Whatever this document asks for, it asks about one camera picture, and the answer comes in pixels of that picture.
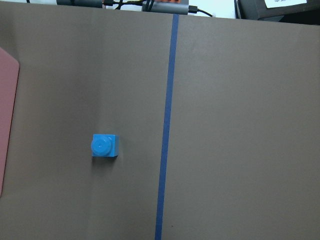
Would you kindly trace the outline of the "black box with label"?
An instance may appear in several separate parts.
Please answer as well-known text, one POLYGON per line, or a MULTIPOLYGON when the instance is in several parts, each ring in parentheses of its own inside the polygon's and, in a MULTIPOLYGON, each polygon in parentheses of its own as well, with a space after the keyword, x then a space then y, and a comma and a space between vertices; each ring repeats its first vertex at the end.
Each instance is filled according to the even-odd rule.
POLYGON ((238 0, 236 3, 240 19, 317 26, 320 24, 318 0, 238 0))

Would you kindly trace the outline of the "small blue toy block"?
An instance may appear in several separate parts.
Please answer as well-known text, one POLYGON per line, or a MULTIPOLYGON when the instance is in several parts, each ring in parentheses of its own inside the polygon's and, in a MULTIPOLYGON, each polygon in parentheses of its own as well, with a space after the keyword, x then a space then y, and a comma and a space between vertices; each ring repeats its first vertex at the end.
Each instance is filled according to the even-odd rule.
POLYGON ((119 155, 120 139, 114 134, 93 134, 91 155, 93 157, 114 158, 119 155))

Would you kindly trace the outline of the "orange usb hub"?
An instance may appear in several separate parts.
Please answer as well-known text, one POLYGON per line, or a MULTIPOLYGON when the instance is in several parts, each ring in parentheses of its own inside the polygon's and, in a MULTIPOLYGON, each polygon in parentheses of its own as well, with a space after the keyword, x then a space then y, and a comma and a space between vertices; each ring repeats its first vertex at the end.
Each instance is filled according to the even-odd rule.
POLYGON ((188 0, 155 0, 151 10, 148 10, 147 1, 142 3, 143 12, 187 15, 189 12, 188 0))

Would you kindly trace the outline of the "pink plastic box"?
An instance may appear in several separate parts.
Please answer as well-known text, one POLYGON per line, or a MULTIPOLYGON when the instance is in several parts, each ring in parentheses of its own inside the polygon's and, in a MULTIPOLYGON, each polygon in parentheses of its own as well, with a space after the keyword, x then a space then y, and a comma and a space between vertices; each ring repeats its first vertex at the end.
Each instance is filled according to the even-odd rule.
POLYGON ((6 160, 15 106, 20 64, 0 50, 0 188, 3 189, 6 160))

